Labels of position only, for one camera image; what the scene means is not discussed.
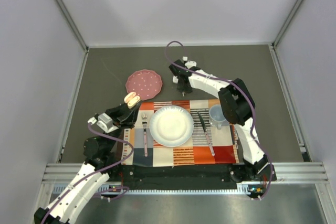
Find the white earbud charging case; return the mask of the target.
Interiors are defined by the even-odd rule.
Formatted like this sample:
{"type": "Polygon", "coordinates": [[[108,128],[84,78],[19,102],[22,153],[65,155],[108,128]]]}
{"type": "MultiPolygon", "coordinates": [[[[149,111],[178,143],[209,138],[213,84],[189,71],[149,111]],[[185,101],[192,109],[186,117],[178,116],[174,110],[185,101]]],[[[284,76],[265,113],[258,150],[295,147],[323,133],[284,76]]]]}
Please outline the white earbud charging case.
{"type": "Polygon", "coordinates": [[[173,83],[178,84],[178,77],[176,76],[173,77],[173,83]]]}

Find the pink earbud charging case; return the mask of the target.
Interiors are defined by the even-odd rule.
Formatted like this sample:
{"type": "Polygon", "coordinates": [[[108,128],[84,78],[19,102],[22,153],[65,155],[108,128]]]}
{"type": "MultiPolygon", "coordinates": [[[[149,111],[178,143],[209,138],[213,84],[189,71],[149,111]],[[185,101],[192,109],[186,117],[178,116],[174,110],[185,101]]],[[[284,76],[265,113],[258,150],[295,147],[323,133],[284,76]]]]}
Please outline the pink earbud charging case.
{"type": "Polygon", "coordinates": [[[140,102],[140,96],[136,92],[130,92],[124,97],[124,103],[129,109],[133,108],[137,103],[140,102]]]}

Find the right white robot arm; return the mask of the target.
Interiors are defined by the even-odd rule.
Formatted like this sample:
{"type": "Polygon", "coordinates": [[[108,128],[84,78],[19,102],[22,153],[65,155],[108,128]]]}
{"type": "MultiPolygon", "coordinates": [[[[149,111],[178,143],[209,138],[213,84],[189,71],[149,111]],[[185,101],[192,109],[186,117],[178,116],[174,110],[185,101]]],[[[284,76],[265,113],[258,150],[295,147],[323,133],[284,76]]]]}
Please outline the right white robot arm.
{"type": "Polygon", "coordinates": [[[245,83],[237,78],[233,81],[220,79],[202,69],[186,67],[187,62],[177,60],[169,69],[174,76],[174,83],[181,93],[202,90],[219,99],[225,119],[234,125],[243,148],[245,174],[251,180],[263,177],[271,169],[269,158],[260,146],[255,127],[255,103],[245,83]]]}

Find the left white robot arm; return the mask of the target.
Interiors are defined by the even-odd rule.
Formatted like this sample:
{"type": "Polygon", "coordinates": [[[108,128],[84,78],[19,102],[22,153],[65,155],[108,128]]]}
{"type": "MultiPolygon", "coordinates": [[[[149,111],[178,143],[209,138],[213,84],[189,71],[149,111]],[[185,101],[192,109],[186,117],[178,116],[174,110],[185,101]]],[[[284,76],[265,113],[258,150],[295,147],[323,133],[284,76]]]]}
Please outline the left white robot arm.
{"type": "Polygon", "coordinates": [[[45,208],[34,213],[34,223],[75,223],[80,212],[97,190],[119,174],[118,166],[134,152],[134,146],[118,136],[125,129],[132,129],[138,118],[141,103],[123,103],[88,120],[88,129],[95,134],[85,141],[86,159],[80,170],[64,191],[45,208]],[[126,144],[129,154],[119,161],[112,149],[115,143],[126,144]]]}

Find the pink polka dot plate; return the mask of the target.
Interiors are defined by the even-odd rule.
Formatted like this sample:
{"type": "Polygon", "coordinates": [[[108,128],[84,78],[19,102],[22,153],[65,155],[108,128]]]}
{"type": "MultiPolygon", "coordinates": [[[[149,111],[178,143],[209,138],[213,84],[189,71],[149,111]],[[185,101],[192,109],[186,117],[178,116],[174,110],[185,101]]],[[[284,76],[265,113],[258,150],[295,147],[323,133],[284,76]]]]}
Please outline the pink polka dot plate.
{"type": "Polygon", "coordinates": [[[142,101],[153,99],[162,89],[161,76],[153,70],[138,70],[131,74],[125,84],[128,93],[135,92],[142,101]]]}

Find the white ceramic plate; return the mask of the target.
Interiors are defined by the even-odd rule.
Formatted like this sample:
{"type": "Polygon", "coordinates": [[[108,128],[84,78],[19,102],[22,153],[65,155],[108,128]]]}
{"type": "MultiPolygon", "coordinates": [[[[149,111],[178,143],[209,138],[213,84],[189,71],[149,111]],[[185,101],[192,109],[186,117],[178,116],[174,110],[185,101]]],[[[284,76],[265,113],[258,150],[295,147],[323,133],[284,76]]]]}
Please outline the white ceramic plate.
{"type": "Polygon", "coordinates": [[[179,147],[192,137],[194,120],[186,109],[168,105],[154,112],[149,129],[153,139],[160,145],[179,147]]]}

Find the light blue mug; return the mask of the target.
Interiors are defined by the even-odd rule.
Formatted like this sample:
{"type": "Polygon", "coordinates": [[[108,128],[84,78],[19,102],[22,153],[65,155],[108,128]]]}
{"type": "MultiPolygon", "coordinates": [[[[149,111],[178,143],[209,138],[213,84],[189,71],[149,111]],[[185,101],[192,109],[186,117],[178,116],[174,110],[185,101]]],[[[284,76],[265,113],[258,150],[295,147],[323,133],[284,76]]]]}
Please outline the light blue mug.
{"type": "Polygon", "coordinates": [[[221,105],[217,104],[209,109],[209,122],[211,126],[216,127],[219,130],[222,127],[229,126],[229,122],[223,115],[221,105]]]}

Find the orange patterned placemat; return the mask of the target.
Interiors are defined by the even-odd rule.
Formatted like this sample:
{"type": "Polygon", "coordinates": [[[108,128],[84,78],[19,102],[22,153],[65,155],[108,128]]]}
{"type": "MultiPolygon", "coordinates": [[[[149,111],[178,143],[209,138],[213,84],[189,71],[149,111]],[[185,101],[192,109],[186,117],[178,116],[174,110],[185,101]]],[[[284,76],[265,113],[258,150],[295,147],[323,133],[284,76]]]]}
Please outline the orange patterned placemat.
{"type": "MultiPolygon", "coordinates": [[[[145,113],[147,118],[163,106],[177,105],[191,114],[194,120],[192,137],[180,147],[165,147],[157,143],[148,135],[148,156],[144,156],[143,127],[141,116],[138,116],[135,127],[124,131],[124,140],[134,146],[134,152],[123,165],[142,167],[168,167],[182,165],[207,165],[207,164],[236,164],[242,162],[238,153],[238,135],[233,125],[222,127],[220,130],[209,123],[209,109],[219,104],[216,99],[169,101],[169,102],[144,102],[141,104],[139,114],[145,113]],[[203,128],[198,118],[199,112],[205,121],[207,132],[211,140],[215,156],[211,155],[203,128]]],[[[130,152],[126,144],[118,144],[122,149],[121,157],[130,152]]]]}

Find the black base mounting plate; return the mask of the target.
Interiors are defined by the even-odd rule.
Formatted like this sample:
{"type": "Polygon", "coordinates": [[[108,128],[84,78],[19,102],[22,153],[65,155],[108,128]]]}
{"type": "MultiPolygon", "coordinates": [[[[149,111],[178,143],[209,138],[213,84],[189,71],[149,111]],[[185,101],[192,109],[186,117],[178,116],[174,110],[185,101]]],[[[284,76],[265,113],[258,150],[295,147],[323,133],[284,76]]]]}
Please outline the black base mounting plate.
{"type": "Polygon", "coordinates": [[[258,174],[244,164],[141,167],[117,165],[108,170],[110,182],[121,182],[131,190],[235,189],[238,183],[264,184],[276,180],[269,166],[258,174]]]}

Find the pink handled fork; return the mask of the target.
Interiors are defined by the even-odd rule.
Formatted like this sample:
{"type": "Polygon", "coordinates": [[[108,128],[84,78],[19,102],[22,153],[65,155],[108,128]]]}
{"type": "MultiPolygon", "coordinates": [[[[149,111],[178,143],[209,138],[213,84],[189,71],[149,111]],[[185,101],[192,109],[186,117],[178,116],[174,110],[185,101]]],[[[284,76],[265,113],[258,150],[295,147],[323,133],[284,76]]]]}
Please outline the pink handled fork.
{"type": "Polygon", "coordinates": [[[142,126],[143,126],[144,156],[147,157],[148,156],[148,142],[147,142],[147,132],[146,132],[147,123],[148,123],[147,115],[143,113],[141,116],[141,119],[142,119],[142,126]]]}

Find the pink handled knife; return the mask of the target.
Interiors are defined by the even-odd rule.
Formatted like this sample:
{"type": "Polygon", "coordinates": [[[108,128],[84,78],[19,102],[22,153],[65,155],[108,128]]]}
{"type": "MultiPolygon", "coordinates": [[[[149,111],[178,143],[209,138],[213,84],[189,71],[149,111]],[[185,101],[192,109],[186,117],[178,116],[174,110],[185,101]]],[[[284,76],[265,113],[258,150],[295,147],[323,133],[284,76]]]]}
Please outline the pink handled knife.
{"type": "Polygon", "coordinates": [[[205,135],[205,138],[206,138],[208,147],[209,147],[209,149],[210,149],[211,155],[212,155],[212,156],[215,156],[215,152],[214,152],[214,149],[213,149],[211,140],[210,140],[210,138],[209,138],[209,135],[208,135],[208,132],[207,132],[207,128],[206,128],[206,125],[205,125],[205,121],[204,121],[203,117],[201,116],[201,114],[200,114],[199,112],[197,112],[197,114],[198,114],[198,118],[199,118],[199,120],[200,120],[201,126],[202,126],[202,128],[203,128],[204,135],[205,135]]]}

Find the aluminium frame rail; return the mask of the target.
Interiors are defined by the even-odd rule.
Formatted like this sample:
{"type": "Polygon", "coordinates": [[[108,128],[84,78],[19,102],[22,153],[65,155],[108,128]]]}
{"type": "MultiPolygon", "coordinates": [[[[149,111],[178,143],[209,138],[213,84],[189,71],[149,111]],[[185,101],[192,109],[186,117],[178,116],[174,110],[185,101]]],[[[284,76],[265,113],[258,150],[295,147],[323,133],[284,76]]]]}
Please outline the aluminium frame rail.
{"type": "Polygon", "coordinates": [[[75,24],[68,8],[66,7],[63,0],[54,0],[57,7],[59,8],[62,16],[64,17],[66,24],[68,25],[70,31],[72,32],[73,36],[75,37],[76,41],[80,45],[80,47],[83,49],[84,52],[87,52],[89,50],[88,45],[86,44],[84,38],[82,37],[77,25],[75,24]]]}

